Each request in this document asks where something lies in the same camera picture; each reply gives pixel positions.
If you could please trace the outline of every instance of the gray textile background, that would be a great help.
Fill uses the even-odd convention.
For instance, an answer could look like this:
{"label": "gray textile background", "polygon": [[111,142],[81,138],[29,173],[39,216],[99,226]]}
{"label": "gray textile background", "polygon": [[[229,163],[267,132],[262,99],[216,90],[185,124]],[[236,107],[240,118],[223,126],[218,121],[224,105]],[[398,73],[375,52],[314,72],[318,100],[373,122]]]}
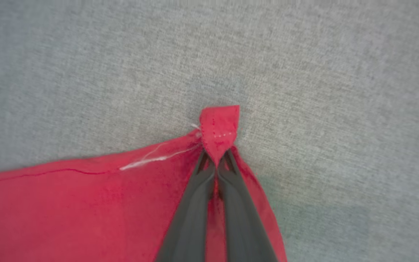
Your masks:
{"label": "gray textile background", "polygon": [[0,171],[182,136],[237,144],[291,262],[419,262],[419,1],[0,0]]}

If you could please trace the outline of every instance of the red cloth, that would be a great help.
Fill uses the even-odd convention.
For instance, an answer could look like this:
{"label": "red cloth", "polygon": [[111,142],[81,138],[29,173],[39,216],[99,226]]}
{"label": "red cloth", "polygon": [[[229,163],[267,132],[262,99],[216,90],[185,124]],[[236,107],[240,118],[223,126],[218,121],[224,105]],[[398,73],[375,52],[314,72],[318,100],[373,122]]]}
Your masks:
{"label": "red cloth", "polygon": [[[204,145],[216,162],[232,148],[278,259],[286,262],[263,189],[233,146],[238,114],[238,106],[207,108],[201,131],[161,144],[0,173],[0,261],[153,261]],[[208,204],[206,261],[225,261],[225,251],[216,194]]]}

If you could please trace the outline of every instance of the folded fabric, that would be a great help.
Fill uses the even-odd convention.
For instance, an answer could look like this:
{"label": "folded fabric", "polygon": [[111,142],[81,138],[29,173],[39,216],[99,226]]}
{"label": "folded fabric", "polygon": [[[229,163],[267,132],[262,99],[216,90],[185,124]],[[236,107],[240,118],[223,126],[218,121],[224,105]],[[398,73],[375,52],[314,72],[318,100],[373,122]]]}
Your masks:
{"label": "folded fabric", "polygon": [[[0,173],[0,261],[134,261],[156,257],[202,150],[232,149],[278,260],[276,218],[233,143],[239,107],[206,108],[186,136],[130,152]],[[206,261],[226,260],[223,202],[208,204]]]}

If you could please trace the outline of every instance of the gray fabric surface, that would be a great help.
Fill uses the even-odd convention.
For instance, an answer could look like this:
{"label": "gray fabric surface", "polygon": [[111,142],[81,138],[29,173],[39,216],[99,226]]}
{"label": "gray fabric surface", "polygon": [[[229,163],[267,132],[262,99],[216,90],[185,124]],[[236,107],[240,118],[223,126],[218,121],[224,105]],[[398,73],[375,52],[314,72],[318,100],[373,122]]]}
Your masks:
{"label": "gray fabric surface", "polygon": [[239,103],[291,262],[419,261],[419,1],[147,2],[0,1],[0,171]]}

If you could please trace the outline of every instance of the red fabric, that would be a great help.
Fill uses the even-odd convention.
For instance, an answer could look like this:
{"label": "red fabric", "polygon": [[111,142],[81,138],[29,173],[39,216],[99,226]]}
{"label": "red fabric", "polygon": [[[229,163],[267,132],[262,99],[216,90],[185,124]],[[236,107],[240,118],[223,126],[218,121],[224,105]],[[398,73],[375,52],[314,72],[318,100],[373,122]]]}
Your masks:
{"label": "red fabric", "polygon": [[[153,261],[204,145],[217,161],[232,147],[286,262],[263,189],[233,146],[235,134],[228,136],[237,130],[238,112],[238,106],[204,109],[201,132],[138,150],[0,173],[0,261]],[[206,261],[226,260],[223,221],[216,195],[208,204]]]}

